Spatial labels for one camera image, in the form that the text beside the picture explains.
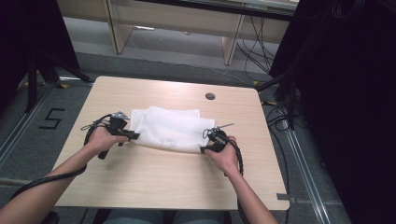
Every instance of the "wooden table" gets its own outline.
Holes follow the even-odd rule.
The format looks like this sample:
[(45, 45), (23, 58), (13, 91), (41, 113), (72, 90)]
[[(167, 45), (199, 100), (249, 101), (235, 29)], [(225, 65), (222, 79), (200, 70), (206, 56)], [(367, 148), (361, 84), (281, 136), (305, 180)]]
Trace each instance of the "wooden table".
[[(205, 95), (214, 93), (216, 99)], [(120, 77), (99, 77), (82, 107), (55, 166), (78, 151), (81, 127), (108, 113), (156, 105), (200, 109), (201, 117), (236, 137), (245, 179), (270, 210), (286, 210), (288, 201), (258, 93), (253, 89)], [(57, 206), (235, 210), (236, 196), (223, 172), (204, 154), (169, 152), (134, 143), (114, 146), (105, 160), (93, 159)]]

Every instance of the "black cable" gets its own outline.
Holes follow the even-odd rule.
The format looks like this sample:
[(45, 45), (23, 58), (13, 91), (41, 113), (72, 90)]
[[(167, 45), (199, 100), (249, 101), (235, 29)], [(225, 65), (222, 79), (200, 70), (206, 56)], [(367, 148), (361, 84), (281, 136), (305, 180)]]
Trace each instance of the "black cable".
[(248, 78), (250, 78), (253, 81), (258, 81), (260, 83), (265, 83), (266, 80), (258, 80), (257, 78), (252, 77), (247, 70), (247, 66), (248, 66), (248, 59), (250, 59), (251, 61), (253, 61), (257, 66), (260, 67), (261, 70), (263, 70), (264, 72), (268, 73), (264, 67), (261, 67), (262, 65), (258, 62), (255, 61), (254, 58), (252, 58), (251, 56), (249, 56), (244, 50), (242, 50), (242, 48), (239, 46), (239, 44), (236, 44), (237, 47), (241, 50), (241, 52), (247, 57), (247, 59), (245, 60), (245, 74), (247, 75)]
[(239, 44), (237, 43), (236, 46), (241, 50), (241, 52), (247, 57), (247, 59), (245, 60), (245, 72), (247, 71), (247, 63), (248, 63), (248, 59), (250, 59), (252, 62), (254, 62), (258, 67), (260, 67), (260, 69), (262, 71), (264, 71), (265, 73), (268, 74), (269, 70), (264, 67), (261, 63), (259, 63), (255, 58), (253, 58), (252, 56), (250, 56), (249, 53), (246, 53), (241, 46), (239, 46)]
[(262, 43), (263, 37), (260, 38), (260, 35), (261, 35), (261, 36), (263, 35), (262, 27), (264, 26), (264, 18), (262, 18), (261, 29), (260, 29), (260, 31), (259, 31), (258, 33), (257, 33), (256, 26), (254, 25), (253, 17), (250, 17), (250, 20), (251, 20), (251, 23), (252, 23), (252, 25), (253, 25), (254, 32), (255, 32), (255, 34), (256, 34), (256, 41), (258, 41), (259, 44), (260, 44), (260, 46), (262, 47), (262, 53), (263, 53), (263, 55), (264, 55), (264, 60), (265, 60), (265, 62), (266, 62), (266, 65), (267, 65), (268, 70), (270, 70), (270, 69), (271, 69), (271, 64), (270, 64), (269, 61), (268, 61), (268, 58), (269, 58), (269, 57), (267, 56), (267, 54), (265, 53), (265, 51), (267, 51), (268, 53), (270, 53), (270, 52), (265, 48), (264, 44)]
[[(301, 96), (300, 95), (296, 95), (296, 97), (295, 97), (295, 101), (296, 101), (296, 103), (298, 103), (297, 105), (301, 104), (301, 101), (299, 100), (299, 97), (301, 97)], [(299, 112), (299, 114), (295, 114), (294, 115), (295, 118), (304, 115), (304, 111), (302, 111), (302, 109), (299, 106), (296, 106), (295, 109), (297, 110), (296, 112)], [(300, 128), (303, 128), (303, 129), (307, 129), (308, 128), (308, 125), (306, 123), (305, 123), (305, 125), (300, 124), (295, 119), (293, 120), (293, 122), (294, 122), (294, 124), (296, 124)]]
[(273, 118), (273, 119), (267, 120), (267, 123), (273, 122), (274, 120), (276, 120), (276, 122), (278, 122), (278, 119), (279, 119), (279, 120), (283, 120), (283, 119), (285, 119), (285, 118), (286, 118), (285, 115), (279, 115), (279, 116), (277, 116), (277, 117), (275, 117), (275, 118)]
[(277, 120), (276, 122), (275, 122), (275, 128), (276, 128), (276, 130), (278, 131), (278, 132), (285, 132), (285, 131), (287, 131), (289, 128), (290, 128), (290, 125), (289, 125), (289, 123), (287, 123), (287, 125), (286, 125), (286, 128), (279, 128), (278, 127), (278, 124), (279, 124), (279, 122), (280, 121), (284, 121), (284, 120), (288, 120), (288, 117), (285, 117), (285, 118), (283, 118), (283, 119), (280, 119), (280, 120)]
[(353, 0), (353, 3), (346, 0), (338, 0), (332, 7), (332, 16), (339, 20), (347, 20), (359, 16), (363, 10), (364, 3), (365, 0)]
[[(90, 140), (90, 136), (93, 132), (93, 130), (97, 127), (97, 124), (99, 124), (104, 118), (110, 117), (111, 115), (105, 115), (101, 118), (99, 118), (99, 120), (95, 121), (93, 124), (91, 125), (87, 125), (83, 128), (81, 128), (81, 130), (86, 130), (86, 128), (90, 127), (90, 129), (87, 132), (87, 135), (85, 136), (85, 141), (84, 141), (84, 146), (88, 143), (88, 141)], [(66, 178), (70, 178), (70, 177), (74, 177), (77, 175), (81, 175), (82, 173), (85, 172), (85, 170), (87, 169), (87, 165), (83, 166), (81, 169), (75, 171), (75, 172), (70, 172), (70, 173), (66, 173), (66, 174), (61, 174), (61, 175), (52, 175), (52, 176), (46, 176), (37, 180), (34, 180), (24, 186), (22, 186), (20, 189), (18, 189), (10, 198), (10, 200), (12, 200), (13, 198), (15, 198), (16, 196), (18, 196), (19, 194), (23, 193), (24, 191), (34, 188), (36, 186), (45, 184), (45, 183), (49, 183), (51, 181), (55, 181), (55, 180), (61, 180), (61, 179), (66, 179)]]
[[(209, 134), (209, 132), (212, 132), (212, 134), (214, 134), (214, 132), (213, 131), (210, 131), (210, 130), (205, 130), (206, 131), (206, 136), (210, 136), (210, 134)], [(216, 141), (223, 141), (223, 144), (227, 144), (227, 143), (230, 143), (232, 146), (233, 146), (233, 149), (235, 149), (235, 155), (236, 155), (236, 158), (238, 159), (238, 166), (239, 166), (239, 173), (241, 174), (241, 175), (244, 175), (244, 163), (243, 163), (243, 160), (242, 160), (242, 154), (241, 154), (241, 149), (238, 147), (238, 145), (236, 144), (236, 142), (234, 141), (234, 140), (231, 140), (230, 138), (228, 138), (227, 137), (227, 135), (225, 134), (225, 132), (222, 132), (222, 134), (216, 134), (216, 135), (211, 135), (211, 137), (209, 137), (209, 139), (213, 139), (213, 140), (215, 140), (214, 139), (214, 136), (216, 136), (216, 137), (218, 137), (219, 139), (217, 139), (216, 137)], [(238, 213), (239, 213), (239, 216), (241, 217), (241, 219), (242, 219), (242, 221), (245, 223), (245, 224), (248, 224), (249, 222), (248, 222), (248, 219), (247, 219), (247, 217), (246, 217), (246, 215), (245, 215), (245, 212), (244, 212), (244, 210), (243, 210), (243, 208), (242, 208), (242, 205), (241, 205), (241, 203), (239, 202), (239, 199), (236, 199), (236, 204), (237, 204), (237, 207), (238, 207)]]
[(60, 180), (60, 179), (66, 179), (66, 178), (70, 178), (70, 177), (74, 177), (76, 175), (81, 175), (82, 173), (84, 173), (84, 171), (87, 169), (87, 165), (85, 165), (84, 167), (82, 167), (81, 169), (75, 171), (75, 172), (71, 172), (71, 173), (67, 173), (67, 174), (61, 174), (61, 175), (52, 175), (52, 176), (47, 176), (47, 177), (43, 177), (37, 180), (34, 180), (32, 182), (30, 182), (29, 184), (26, 184), (24, 186), (22, 186), (20, 189), (18, 189), (11, 197), (10, 200), (12, 200), (13, 198), (15, 198), (16, 196), (18, 196), (19, 194), (21, 194), (22, 192), (34, 188), (38, 185), (42, 185), (51, 181), (55, 181), (55, 180)]
[(266, 120), (268, 120), (270, 118), (271, 114), (275, 111), (275, 109), (277, 109), (277, 106), (274, 106), (274, 108), (272, 108), (272, 110), (270, 110), (270, 112), (268, 113), (267, 117), (265, 118)]
[[(248, 48), (247, 44), (245, 43), (244, 39), (242, 40), (242, 43), (244, 44), (245, 49), (249, 50), (249, 48)], [(260, 56), (260, 57), (265, 57), (265, 55), (257, 53), (257, 52), (254, 52), (254, 51), (252, 51), (252, 53), (257, 55), (257, 56)]]

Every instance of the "floor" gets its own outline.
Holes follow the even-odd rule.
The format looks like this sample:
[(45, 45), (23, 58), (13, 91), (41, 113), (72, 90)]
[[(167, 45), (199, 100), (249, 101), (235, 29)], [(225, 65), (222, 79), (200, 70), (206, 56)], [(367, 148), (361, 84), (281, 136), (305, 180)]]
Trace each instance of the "floor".
[[(247, 60), (247, 57), (241, 50), (237, 50), (233, 57), (231, 65), (225, 65), (223, 61), (222, 48), (220, 38), (218, 36), (211, 35), (198, 35), (188, 34), (184, 32), (166, 31), (158, 29), (134, 29), (128, 43), (123, 50), (122, 54), (114, 54), (111, 47), (110, 35), (108, 32), (108, 26), (103, 22), (96, 21), (81, 21), (76, 19), (64, 18), (66, 27), (70, 34), (73, 42), (73, 46), (78, 55), (78, 59), (84, 61), (87, 57), (97, 57), (99, 62), (97, 63), (83, 63), (81, 69), (90, 71), (94, 76), (95, 72), (98, 74), (105, 74), (114, 71), (115, 74), (132, 73), (137, 66), (128, 67), (128, 59), (141, 60), (147, 63), (163, 64), (166, 67), (173, 66), (184, 66), (188, 68), (202, 68), (207, 72), (210, 72), (213, 77), (230, 78), (233, 80), (233, 85), (253, 87), (255, 81), (264, 82), (271, 79), (262, 69), (255, 63)], [(238, 40), (239, 45), (243, 50), (249, 52), (253, 49), (259, 52), (261, 48), (255, 41), (242, 41)], [(268, 49), (271, 54), (276, 55), (277, 44), (264, 43), (264, 46)], [(120, 62), (120, 64), (112, 64), (114, 67), (105, 67), (106, 60), (110, 59), (113, 61)], [(204, 78), (202, 76), (197, 77), (198, 82)], [(76, 86), (81, 97), (86, 97), (89, 93), (89, 87)], [(276, 86), (270, 88), (267, 93), (261, 94), (263, 101), (274, 101), (272, 92), (276, 90)], [(24, 88), (21, 88), (21, 94), (16, 97), (15, 102), (21, 102), (24, 100), (23, 92)], [(57, 93), (56, 97), (63, 97), (62, 99), (67, 103), (67, 95)], [(12, 117), (14, 120), (19, 119), (21, 115), (14, 113), (14, 110), (18, 110), (23, 105), (15, 105), (10, 110), (2, 115), (1, 120), (5, 120)], [(81, 105), (75, 105), (76, 108), (72, 109), (75, 111), (70, 118), (78, 115), (78, 107)], [(267, 121), (278, 118), (278, 107), (271, 105), (264, 105), (263, 111), (267, 116)], [(272, 123), (271, 130), (273, 131), (273, 142), (276, 148), (276, 155), (278, 156), (279, 166), (285, 181), (285, 185), (290, 193), (290, 210), (289, 211), (274, 211), (276, 219), (280, 223), (350, 223), (347, 213), (339, 199), (332, 181), (329, 178), (326, 169), (320, 164), (320, 155), (315, 146), (315, 142), (309, 132), (309, 127), (304, 122), (304, 116), (299, 116), (295, 120), (295, 133), (298, 139), (300, 153), (296, 152), (295, 148), (290, 145), (290, 136), (287, 132), (282, 131), (284, 123), (276, 122)], [(15, 125), (15, 122), (5, 122), (0, 134), (0, 140), (5, 141), (7, 132), (3, 130), (11, 129)], [(302, 169), (301, 163), (297, 159), (300, 159), (299, 155), (303, 155), (305, 166), (308, 170)], [(56, 158), (47, 158), (49, 161), (53, 161)], [(15, 161), (15, 158), (10, 156), (9, 160)], [(12, 165), (5, 165), (0, 171), (0, 176), (4, 176), (6, 169), (15, 169)], [(307, 185), (304, 176), (308, 173), (312, 182), (315, 186), (315, 190), (322, 200), (324, 205), (324, 213), (318, 213), (316, 202), (313, 200), (309, 188), (311, 185)], [(13, 176), (13, 178), (26, 179), (29, 175)], [(0, 185), (2, 190), (7, 192), (7, 195), (11, 191), (15, 190), (15, 187), (9, 185)], [(0, 197), (2, 203), (5, 202), (5, 198)], [(64, 214), (61, 219), (61, 223), (90, 223), (94, 215), (94, 210), (82, 210), (74, 208), (74, 212), (65, 212), (60, 209), (60, 213)], [(233, 223), (241, 223), (238, 219), (237, 214), (233, 213)]]

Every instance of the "metal rail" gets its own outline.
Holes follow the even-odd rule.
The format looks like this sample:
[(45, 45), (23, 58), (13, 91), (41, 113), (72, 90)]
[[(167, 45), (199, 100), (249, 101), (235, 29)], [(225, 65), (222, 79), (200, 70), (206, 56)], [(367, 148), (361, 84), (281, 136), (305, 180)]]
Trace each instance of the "metal rail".
[(0, 169), (6, 163), (7, 158), (14, 150), (15, 146), (19, 143), (21, 137), (26, 132), (27, 128), (31, 124), (32, 120), (35, 118), (39, 108), (42, 106), (46, 97), (54, 89), (55, 84), (46, 84), (43, 90), (38, 94), (37, 104), (28, 112), (23, 115), (21, 120), (8, 135), (6, 141), (0, 147)]
[[(280, 108), (278, 110), (278, 112), (280, 115), (286, 115), (286, 111), (284, 108)], [(283, 120), (283, 126), (285, 129), (289, 127), (289, 124), (286, 120)], [(286, 133), (288, 136), (288, 140), (289, 140), (294, 158), (297, 161), (297, 166), (298, 166), (300, 173), (302, 175), (306, 191), (308, 193), (308, 196), (311, 200), (315, 214), (317, 216), (318, 223), (319, 224), (330, 224), (331, 221), (330, 221), (327, 209), (326, 209), (326, 205), (324, 204), (324, 202), (320, 196), (320, 193), (318, 191), (317, 185), (315, 184), (314, 178), (311, 175), (308, 164), (305, 160), (304, 153), (303, 153), (303, 151), (300, 147), (300, 144), (298, 142), (296, 133), (294, 130), (291, 130), (291, 129), (287, 129)]]

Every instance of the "person's right hand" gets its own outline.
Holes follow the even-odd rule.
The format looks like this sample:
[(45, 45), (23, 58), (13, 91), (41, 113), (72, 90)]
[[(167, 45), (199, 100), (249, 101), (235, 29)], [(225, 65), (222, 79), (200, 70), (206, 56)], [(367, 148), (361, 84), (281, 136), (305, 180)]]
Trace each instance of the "person's right hand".
[(99, 154), (102, 151), (110, 149), (116, 143), (124, 143), (127, 141), (128, 137), (112, 135), (107, 131), (106, 127), (104, 127), (102, 124), (99, 124), (98, 127), (92, 132), (90, 141), (87, 145), (90, 145), (92, 149), (95, 150), (95, 153)]
[[(229, 136), (230, 140), (235, 141), (235, 137)], [(224, 174), (229, 175), (232, 172), (238, 171), (238, 159), (235, 154), (235, 149), (233, 145), (228, 143), (221, 152), (214, 152), (210, 149), (205, 150), (205, 154), (212, 159), (216, 166), (224, 172)]]

